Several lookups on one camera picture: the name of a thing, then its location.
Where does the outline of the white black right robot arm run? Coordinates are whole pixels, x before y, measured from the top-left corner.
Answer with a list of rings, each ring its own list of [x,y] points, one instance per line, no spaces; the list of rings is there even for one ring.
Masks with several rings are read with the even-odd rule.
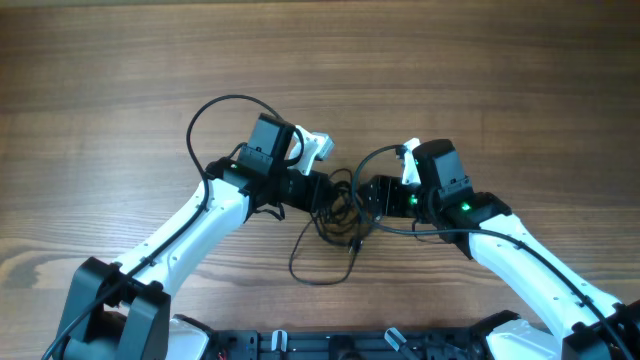
[[[407,235],[438,236],[502,279],[540,318],[544,329],[504,311],[473,328],[490,359],[636,359],[639,305],[624,304],[583,279],[546,249],[512,209],[489,192],[477,192],[452,142],[411,139],[392,146],[399,177],[354,183],[359,217],[391,232],[379,216],[411,218],[427,229]]]

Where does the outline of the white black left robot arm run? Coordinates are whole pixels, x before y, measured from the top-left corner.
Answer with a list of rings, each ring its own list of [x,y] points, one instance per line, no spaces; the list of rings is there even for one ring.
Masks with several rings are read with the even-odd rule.
[[[261,115],[246,143],[210,163],[192,197],[155,233],[110,263],[75,271],[50,359],[206,359],[210,329],[171,315],[171,302],[204,257],[252,215],[309,211],[328,177],[313,171],[334,147],[278,116]]]

